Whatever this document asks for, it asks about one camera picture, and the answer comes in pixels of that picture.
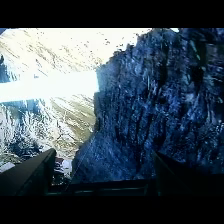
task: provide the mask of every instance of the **rocky mountainside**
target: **rocky mountainside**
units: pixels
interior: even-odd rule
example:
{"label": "rocky mountainside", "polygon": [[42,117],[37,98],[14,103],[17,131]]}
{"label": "rocky mountainside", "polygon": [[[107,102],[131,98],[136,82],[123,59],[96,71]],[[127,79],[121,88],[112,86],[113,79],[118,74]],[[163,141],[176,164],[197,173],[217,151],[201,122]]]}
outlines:
{"label": "rocky mountainside", "polygon": [[[136,43],[136,35],[147,31],[5,30],[0,36],[0,82],[94,70],[115,50],[125,50],[127,44]],[[82,94],[69,97],[1,103],[0,165],[19,163],[51,147],[57,150],[57,157],[71,162],[95,124],[93,97],[87,94],[90,84],[86,80]]]}
{"label": "rocky mountainside", "polygon": [[224,173],[224,29],[153,29],[98,70],[96,125],[73,182],[145,179],[152,151]]}

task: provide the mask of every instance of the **dark cliff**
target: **dark cliff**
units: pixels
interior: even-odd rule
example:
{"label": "dark cliff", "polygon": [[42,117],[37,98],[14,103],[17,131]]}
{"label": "dark cliff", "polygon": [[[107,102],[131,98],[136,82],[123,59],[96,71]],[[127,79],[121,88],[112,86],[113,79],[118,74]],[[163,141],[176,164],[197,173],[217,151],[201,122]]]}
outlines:
{"label": "dark cliff", "polygon": [[154,29],[98,70],[95,132],[74,183],[146,179],[152,151],[224,172],[224,29]]}

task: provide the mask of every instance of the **dark structure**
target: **dark structure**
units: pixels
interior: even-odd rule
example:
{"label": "dark structure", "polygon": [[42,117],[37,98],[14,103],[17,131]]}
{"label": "dark structure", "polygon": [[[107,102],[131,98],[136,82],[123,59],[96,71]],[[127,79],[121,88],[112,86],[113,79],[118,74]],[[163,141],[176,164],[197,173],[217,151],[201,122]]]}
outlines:
{"label": "dark structure", "polygon": [[95,133],[73,183],[150,179],[153,151],[224,173],[224,29],[154,29],[98,70]]}

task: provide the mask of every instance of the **bright light beam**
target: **bright light beam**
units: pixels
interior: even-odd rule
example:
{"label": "bright light beam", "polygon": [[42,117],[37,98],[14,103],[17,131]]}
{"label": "bright light beam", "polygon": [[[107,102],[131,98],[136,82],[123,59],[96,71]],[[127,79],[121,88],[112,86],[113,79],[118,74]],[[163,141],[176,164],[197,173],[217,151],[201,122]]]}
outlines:
{"label": "bright light beam", "polygon": [[0,84],[0,102],[63,97],[82,94],[93,97],[98,92],[95,71],[77,72],[46,78],[26,79]]}

